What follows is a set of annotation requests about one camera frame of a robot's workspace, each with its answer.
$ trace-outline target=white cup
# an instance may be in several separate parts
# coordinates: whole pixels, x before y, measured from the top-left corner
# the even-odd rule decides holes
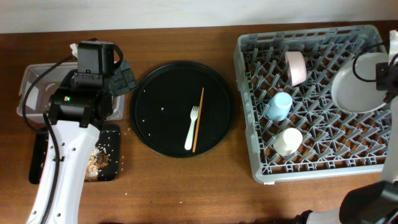
[[[288,156],[297,151],[302,141],[303,135],[299,130],[287,128],[277,134],[273,147],[281,156]]]

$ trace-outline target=chopstick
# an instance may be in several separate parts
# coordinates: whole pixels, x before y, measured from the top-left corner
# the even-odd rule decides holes
[[[193,149],[192,152],[195,153],[197,149],[197,140],[198,140],[198,132],[199,132],[199,124],[200,124],[200,114],[201,114],[201,106],[203,104],[203,92],[205,91],[204,88],[201,89],[201,97],[200,97],[200,104],[199,104],[199,115],[197,120],[197,130],[195,131],[195,138],[193,139]]]

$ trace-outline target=dish rack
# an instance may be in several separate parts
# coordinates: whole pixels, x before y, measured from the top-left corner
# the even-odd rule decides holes
[[[384,107],[357,114],[331,100],[333,76],[364,48],[380,43],[374,26],[350,26],[242,35],[234,52],[236,81],[246,120],[246,141],[254,180],[262,184],[380,172],[391,133]],[[303,54],[307,80],[288,85],[284,54]],[[384,52],[384,46],[371,52]],[[287,119],[266,118],[269,100],[280,91],[293,105]],[[281,156],[272,147],[277,133],[297,128],[297,152]]]

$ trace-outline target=black plate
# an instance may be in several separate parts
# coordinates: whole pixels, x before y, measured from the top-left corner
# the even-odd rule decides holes
[[[185,150],[190,112],[205,88],[196,152]],[[130,120],[141,141],[171,157],[191,157],[214,148],[234,118],[233,94],[213,69],[195,62],[164,65],[141,81],[130,102]]]
[[[40,182],[46,157],[45,153],[49,146],[48,140],[48,134],[36,134],[29,171],[29,182],[31,184],[39,184]],[[119,163],[116,161],[120,160],[120,140],[120,127],[117,124],[103,125],[95,146],[105,146],[106,153],[109,154],[111,161],[108,161],[108,166],[101,168],[101,172],[98,174],[98,181],[110,181],[118,177]]]

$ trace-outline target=black cable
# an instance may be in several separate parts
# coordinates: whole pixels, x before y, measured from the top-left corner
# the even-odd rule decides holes
[[[60,87],[65,87],[65,88],[70,88],[72,85],[72,78],[75,75],[75,72],[77,72],[77,69],[72,69],[70,70],[67,75],[65,76],[65,78],[63,78]]]
[[[38,129],[35,129],[27,120],[27,116],[26,116],[26,101],[27,98],[29,96],[29,93],[32,91],[33,87],[36,86],[36,84],[44,77],[46,76],[48,73],[50,73],[53,69],[57,68],[60,64],[62,64],[63,62],[67,62],[69,60],[72,59],[76,59],[75,56],[73,55],[69,55],[68,57],[64,58],[63,60],[61,60],[60,62],[55,63],[54,65],[52,65],[49,69],[47,69],[45,72],[43,72],[43,74],[41,74],[39,77],[36,78],[36,80],[30,85],[30,87],[28,88],[28,90],[26,91],[25,94],[25,98],[24,101],[22,102],[22,117],[24,118],[24,121],[26,123],[26,125],[28,125],[28,127],[30,127],[31,130],[33,130],[36,133],[40,133],[40,134],[47,134],[46,131],[41,131]]]
[[[367,79],[364,79],[364,78],[360,77],[360,76],[356,73],[356,70],[355,70],[356,61],[358,61],[359,57],[360,57],[362,54],[368,52],[368,51],[369,51],[370,49],[372,49],[373,47],[377,47],[377,46],[384,45],[384,44],[388,44],[388,43],[389,43],[389,40],[386,40],[386,41],[383,41],[383,42],[381,42],[381,43],[378,43],[378,44],[374,44],[374,45],[372,45],[372,46],[369,46],[369,47],[363,49],[363,50],[355,57],[354,63],[353,63],[353,73],[354,73],[354,75],[355,75],[355,77],[356,77],[357,79],[359,79],[359,80],[361,80],[361,81],[364,81],[364,82],[376,82],[376,79],[374,79],[374,80],[367,80]]]
[[[123,62],[123,52],[116,44],[113,45],[113,50],[118,54],[119,61],[114,64],[114,69],[118,69]]]
[[[391,62],[390,62],[390,64],[389,64],[388,66],[393,65],[394,62],[397,60],[397,58],[398,58],[398,54],[395,54],[395,55],[393,56],[393,58],[392,58],[392,60],[391,60]]]
[[[50,136],[52,138],[52,142],[53,142],[54,148],[55,148],[55,159],[54,159],[54,161],[55,161],[55,170],[54,170],[54,177],[52,179],[52,186],[51,186],[49,200],[47,202],[47,206],[45,208],[41,224],[44,224],[47,221],[47,218],[49,217],[49,214],[50,214],[52,201],[54,200],[55,189],[57,188],[58,174],[60,172],[60,161],[61,161],[61,159],[60,159],[60,150],[58,148],[57,138],[55,137],[55,134],[54,134],[54,131],[53,131],[52,127],[51,127],[49,118],[47,117],[47,112],[43,113],[43,117],[44,117],[45,125],[47,126],[47,129],[48,129],[48,131],[50,133]]]

